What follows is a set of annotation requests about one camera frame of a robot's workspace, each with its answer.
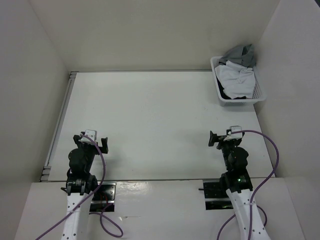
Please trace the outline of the white skirt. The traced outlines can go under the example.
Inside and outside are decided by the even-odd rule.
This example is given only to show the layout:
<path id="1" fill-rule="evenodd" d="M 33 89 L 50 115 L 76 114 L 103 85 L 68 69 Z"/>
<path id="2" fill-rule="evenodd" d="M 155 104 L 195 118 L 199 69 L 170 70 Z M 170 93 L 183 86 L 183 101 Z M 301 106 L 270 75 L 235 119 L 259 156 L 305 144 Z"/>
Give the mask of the white skirt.
<path id="1" fill-rule="evenodd" d="M 245 67 L 231 61 L 214 68 L 222 92 L 228 98 L 251 99 L 256 86 L 255 73 L 252 67 Z"/>

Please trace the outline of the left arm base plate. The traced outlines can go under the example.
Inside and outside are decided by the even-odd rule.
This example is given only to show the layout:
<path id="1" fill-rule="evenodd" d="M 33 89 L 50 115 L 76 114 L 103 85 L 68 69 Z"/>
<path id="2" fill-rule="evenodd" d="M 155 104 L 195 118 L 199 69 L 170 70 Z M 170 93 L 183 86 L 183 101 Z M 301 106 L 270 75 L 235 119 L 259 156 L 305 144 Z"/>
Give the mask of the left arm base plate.
<path id="1" fill-rule="evenodd" d="M 105 207 L 104 212 L 115 211 L 116 182 L 104 182 L 99 190 L 94 194 L 91 204 L 90 213 L 100 213 Z"/>

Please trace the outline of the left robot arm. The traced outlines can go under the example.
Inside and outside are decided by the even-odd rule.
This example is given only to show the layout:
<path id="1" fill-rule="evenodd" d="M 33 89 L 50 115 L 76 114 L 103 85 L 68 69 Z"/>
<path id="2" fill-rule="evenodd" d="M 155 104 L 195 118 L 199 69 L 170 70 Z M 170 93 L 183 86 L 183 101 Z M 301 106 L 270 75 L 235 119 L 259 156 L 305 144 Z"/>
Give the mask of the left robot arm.
<path id="1" fill-rule="evenodd" d="M 68 154 L 66 194 L 67 212 L 62 232 L 63 240 L 86 240 L 91 201 L 100 193 L 97 178 L 90 173 L 96 155 L 108 153 L 108 139 L 97 143 L 97 131 L 86 130 L 74 135 L 76 148 Z"/>

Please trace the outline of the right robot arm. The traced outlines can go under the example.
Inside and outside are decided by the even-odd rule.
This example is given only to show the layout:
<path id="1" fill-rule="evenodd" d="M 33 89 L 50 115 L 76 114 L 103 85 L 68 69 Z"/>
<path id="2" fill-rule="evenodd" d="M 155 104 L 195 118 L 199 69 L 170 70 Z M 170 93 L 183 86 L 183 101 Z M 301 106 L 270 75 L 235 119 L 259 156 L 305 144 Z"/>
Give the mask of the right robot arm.
<path id="1" fill-rule="evenodd" d="M 208 146 L 217 144 L 226 166 L 226 172 L 219 179 L 219 192 L 231 201 L 242 240 L 269 240 L 247 171 L 249 153 L 240 147 L 244 135 L 231 134 L 235 129 L 231 127 L 225 135 L 209 134 Z"/>

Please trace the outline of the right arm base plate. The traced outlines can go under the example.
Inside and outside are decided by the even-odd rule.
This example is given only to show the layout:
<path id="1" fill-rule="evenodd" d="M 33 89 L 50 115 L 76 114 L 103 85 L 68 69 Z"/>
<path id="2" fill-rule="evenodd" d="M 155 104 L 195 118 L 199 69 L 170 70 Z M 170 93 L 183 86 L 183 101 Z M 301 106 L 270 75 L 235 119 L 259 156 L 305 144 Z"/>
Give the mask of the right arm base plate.
<path id="1" fill-rule="evenodd" d="M 233 209 L 229 197 L 223 191 L 218 180 L 205 180 L 203 181 L 203 186 L 198 190 L 204 194 L 205 209 L 207 211 Z"/>

